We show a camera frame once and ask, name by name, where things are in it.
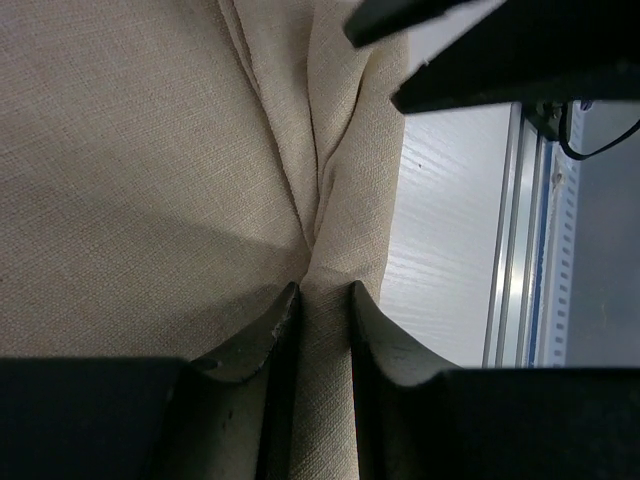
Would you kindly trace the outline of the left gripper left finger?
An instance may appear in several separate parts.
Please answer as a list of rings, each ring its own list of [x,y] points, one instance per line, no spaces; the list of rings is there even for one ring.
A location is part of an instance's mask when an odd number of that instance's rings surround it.
[[[3,358],[5,479],[285,479],[300,291],[193,361]]]

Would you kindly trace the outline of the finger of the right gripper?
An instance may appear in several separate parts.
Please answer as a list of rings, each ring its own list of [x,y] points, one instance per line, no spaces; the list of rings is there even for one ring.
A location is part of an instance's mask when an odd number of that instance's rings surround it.
[[[365,0],[345,20],[343,32],[354,48],[362,48],[469,4],[474,1]]]
[[[638,98],[638,2],[506,1],[421,65],[392,102],[410,115]]]

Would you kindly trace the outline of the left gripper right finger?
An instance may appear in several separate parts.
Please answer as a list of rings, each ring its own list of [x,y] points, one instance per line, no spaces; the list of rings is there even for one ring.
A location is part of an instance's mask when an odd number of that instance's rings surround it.
[[[364,479],[635,479],[635,368],[463,369],[350,288]]]

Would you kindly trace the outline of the beige cloth napkin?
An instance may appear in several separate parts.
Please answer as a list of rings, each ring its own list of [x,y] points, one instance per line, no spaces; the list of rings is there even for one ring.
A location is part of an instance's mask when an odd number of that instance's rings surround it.
[[[1,5],[1,352],[194,359],[302,294],[289,479],[355,479],[348,290],[380,290],[408,40],[346,1]]]

